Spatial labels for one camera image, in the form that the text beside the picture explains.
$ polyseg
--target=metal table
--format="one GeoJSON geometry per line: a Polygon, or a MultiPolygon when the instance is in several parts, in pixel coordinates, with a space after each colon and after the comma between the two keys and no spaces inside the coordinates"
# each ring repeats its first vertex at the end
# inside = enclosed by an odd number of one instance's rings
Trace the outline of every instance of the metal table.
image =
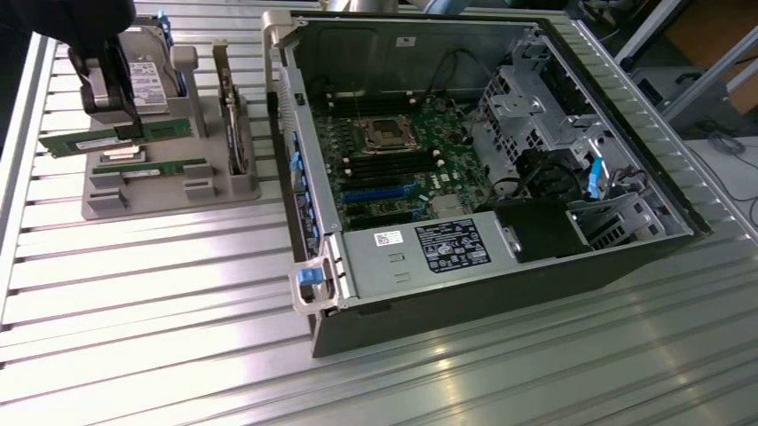
{"type": "Polygon", "coordinates": [[[634,87],[613,59],[558,12],[539,15],[647,128],[715,235],[602,291],[311,358],[263,104],[259,15],[279,7],[318,5],[138,1],[198,46],[208,94],[210,43],[231,43],[264,177],[255,203],[167,217],[82,220],[84,159],[52,160],[37,136],[90,121],[64,49],[33,37],[0,169],[0,424],[758,422],[758,250],[650,106],[625,101],[634,87]]]}

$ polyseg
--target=ram stick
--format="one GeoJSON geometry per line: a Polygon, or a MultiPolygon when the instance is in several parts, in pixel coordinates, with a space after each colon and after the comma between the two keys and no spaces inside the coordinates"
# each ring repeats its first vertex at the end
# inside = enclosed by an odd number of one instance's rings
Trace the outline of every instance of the ram stick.
{"type": "Polygon", "coordinates": [[[144,122],[142,126],[142,138],[119,139],[116,130],[107,129],[51,136],[39,141],[52,156],[59,158],[192,136],[192,125],[184,118],[164,122],[144,122]]]}
{"type": "Polygon", "coordinates": [[[174,176],[184,174],[184,166],[206,164],[206,158],[191,158],[172,162],[143,162],[140,164],[123,164],[119,166],[96,167],[94,175],[103,173],[120,173],[123,178],[148,178],[155,176],[174,176]]]}

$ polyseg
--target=gray plastic stand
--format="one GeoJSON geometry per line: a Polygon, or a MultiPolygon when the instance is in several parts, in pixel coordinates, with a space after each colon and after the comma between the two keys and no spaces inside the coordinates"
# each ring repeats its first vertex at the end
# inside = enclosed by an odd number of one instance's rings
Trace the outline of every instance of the gray plastic stand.
{"type": "MultiPolygon", "coordinates": [[[[260,196],[260,187],[244,99],[240,99],[240,104],[240,136],[244,141],[247,175],[228,174],[227,133],[218,98],[202,97],[208,138],[196,135],[195,120],[191,119],[195,136],[154,142],[143,146],[143,149],[148,162],[206,158],[207,164],[187,166],[184,174],[178,176],[124,179],[120,173],[92,176],[92,168],[100,166],[102,153],[87,154],[82,216],[86,219],[100,219],[255,200],[260,196]]],[[[144,121],[167,119],[166,115],[151,115],[144,121]]],[[[92,122],[92,129],[98,127],[104,126],[92,122]]]]}

